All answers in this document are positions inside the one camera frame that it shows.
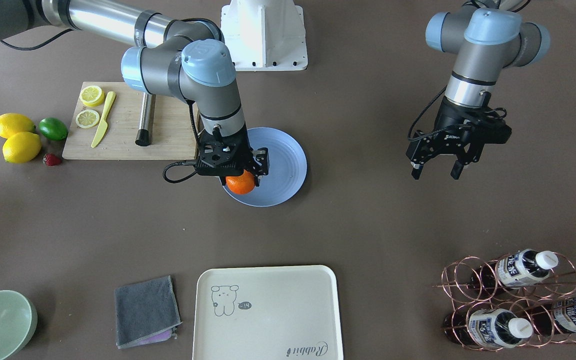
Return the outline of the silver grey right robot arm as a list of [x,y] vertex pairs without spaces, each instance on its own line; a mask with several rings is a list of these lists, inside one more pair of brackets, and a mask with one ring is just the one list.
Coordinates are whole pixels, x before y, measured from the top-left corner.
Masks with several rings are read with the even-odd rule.
[[268,150],[254,150],[221,29],[205,18],[173,19],[116,0],[0,0],[0,41],[37,27],[90,32],[125,43],[124,82],[151,95],[195,104],[203,123],[198,154],[184,161],[200,176],[268,175]]

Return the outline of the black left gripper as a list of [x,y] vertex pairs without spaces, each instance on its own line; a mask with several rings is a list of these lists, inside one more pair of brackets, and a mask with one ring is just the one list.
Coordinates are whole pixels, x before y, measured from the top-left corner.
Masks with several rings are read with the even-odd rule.
[[507,125],[506,110],[482,107],[466,107],[455,104],[443,96],[434,128],[428,133],[420,130],[409,136],[406,156],[413,170],[411,176],[419,180],[423,167],[439,155],[455,155],[450,176],[459,180],[469,164],[479,161],[487,144],[505,144],[512,134]]

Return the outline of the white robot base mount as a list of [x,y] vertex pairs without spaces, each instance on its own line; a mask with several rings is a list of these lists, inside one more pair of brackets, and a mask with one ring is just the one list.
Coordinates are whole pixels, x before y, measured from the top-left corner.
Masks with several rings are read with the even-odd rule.
[[292,0],[231,0],[221,8],[220,28],[238,72],[308,67],[304,10]]

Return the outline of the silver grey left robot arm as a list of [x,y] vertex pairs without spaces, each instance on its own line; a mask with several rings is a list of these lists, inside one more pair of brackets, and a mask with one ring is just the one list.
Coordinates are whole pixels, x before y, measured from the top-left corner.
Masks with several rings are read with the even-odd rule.
[[[512,134],[506,110],[491,108],[490,98],[506,68],[534,64],[547,54],[549,31],[524,22],[518,2],[468,0],[455,12],[440,12],[425,28],[426,44],[454,54],[447,84],[430,132],[407,132],[411,175],[420,178],[431,159],[453,155],[451,177],[480,161],[484,146],[504,144]],[[297,71],[307,68],[303,9],[292,0],[232,0],[221,9],[221,29],[233,64],[240,72]]]

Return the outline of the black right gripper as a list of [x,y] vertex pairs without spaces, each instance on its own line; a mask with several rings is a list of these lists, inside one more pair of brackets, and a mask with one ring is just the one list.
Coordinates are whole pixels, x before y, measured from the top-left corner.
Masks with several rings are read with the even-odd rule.
[[240,176],[244,170],[253,174],[255,187],[259,187],[262,178],[269,175],[269,149],[252,150],[246,125],[230,136],[216,137],[209,130],[202,130],[196,160],[196,173],[218,177],[222,187],[227,186],[229,176]]

